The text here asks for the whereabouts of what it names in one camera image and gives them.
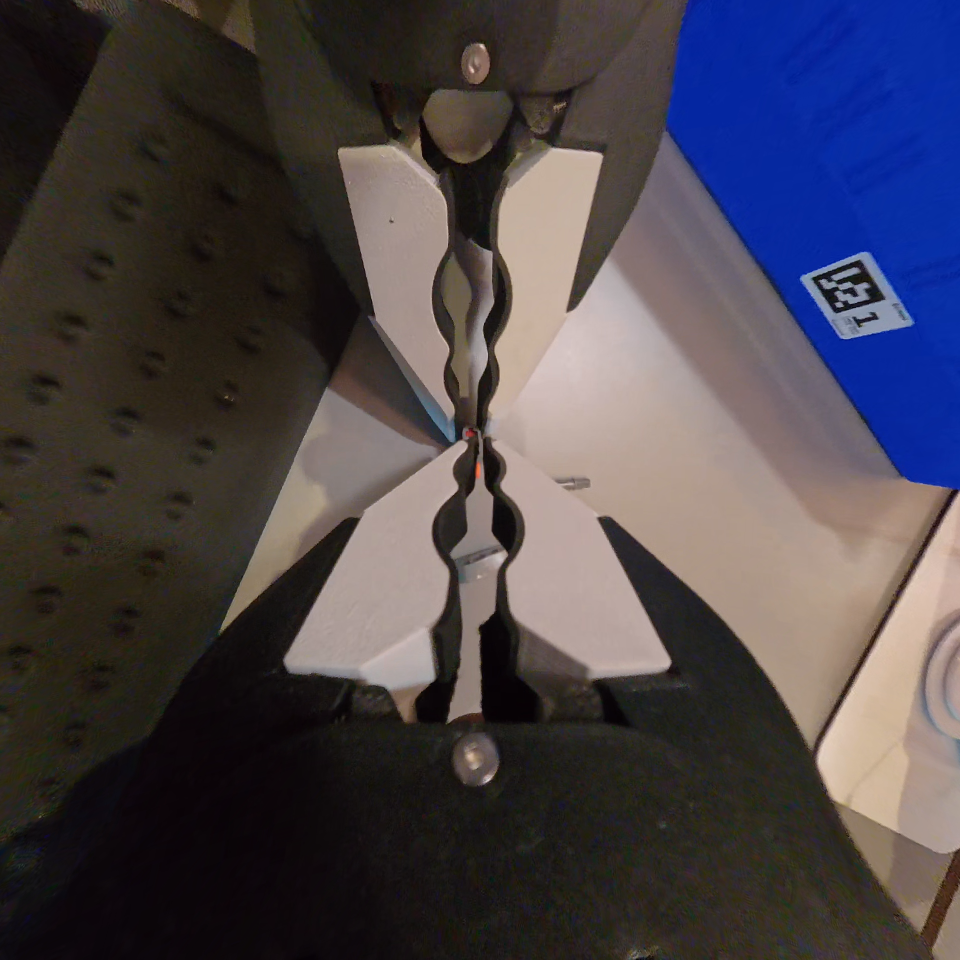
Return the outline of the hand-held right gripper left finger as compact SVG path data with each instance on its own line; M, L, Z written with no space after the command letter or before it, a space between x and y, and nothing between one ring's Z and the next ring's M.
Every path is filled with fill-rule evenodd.
M460 665L459 581L477 439L453 443L362 513L284 655L292 675L386 690L405 721L446 714Z

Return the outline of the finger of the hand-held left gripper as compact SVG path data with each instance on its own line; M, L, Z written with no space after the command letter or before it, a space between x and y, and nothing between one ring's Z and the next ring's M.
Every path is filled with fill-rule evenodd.
M496 433L553 344L590 221L603 154L533 145L507 166L490 215L502 306L488 336L484 431Z
M374 329L439 433L456 443L455 332L442 291L453 247L450 178L408 145L342 147L338 159Z

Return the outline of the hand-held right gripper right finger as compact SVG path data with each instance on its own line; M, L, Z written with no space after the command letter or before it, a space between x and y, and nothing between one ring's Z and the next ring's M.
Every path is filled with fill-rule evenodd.
M671 657L600 516L504 440L484 441L497 574L495 677L529 690L658 676Z

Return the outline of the grey beam black axle assembly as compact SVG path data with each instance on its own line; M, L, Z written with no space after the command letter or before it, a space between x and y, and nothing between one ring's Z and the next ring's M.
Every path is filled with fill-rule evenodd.
M496 575L507 552L502 547L487 546L454 559L459 583L470 584Z

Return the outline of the blue plastic bin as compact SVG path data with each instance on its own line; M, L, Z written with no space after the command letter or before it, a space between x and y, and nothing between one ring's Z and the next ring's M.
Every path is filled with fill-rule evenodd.
M958 93L958 2L689 2L668 116L897 471L952 489Z

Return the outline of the black perforated board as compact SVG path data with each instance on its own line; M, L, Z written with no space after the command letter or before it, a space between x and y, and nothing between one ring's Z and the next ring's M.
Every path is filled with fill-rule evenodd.
M353 322L257 60L146 3L2 263L2 840L220 630Z

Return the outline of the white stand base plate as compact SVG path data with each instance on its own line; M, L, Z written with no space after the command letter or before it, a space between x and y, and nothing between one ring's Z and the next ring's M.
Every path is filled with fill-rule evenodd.
M934 853L958 849L958 491L826 726L817 763L842 807Z

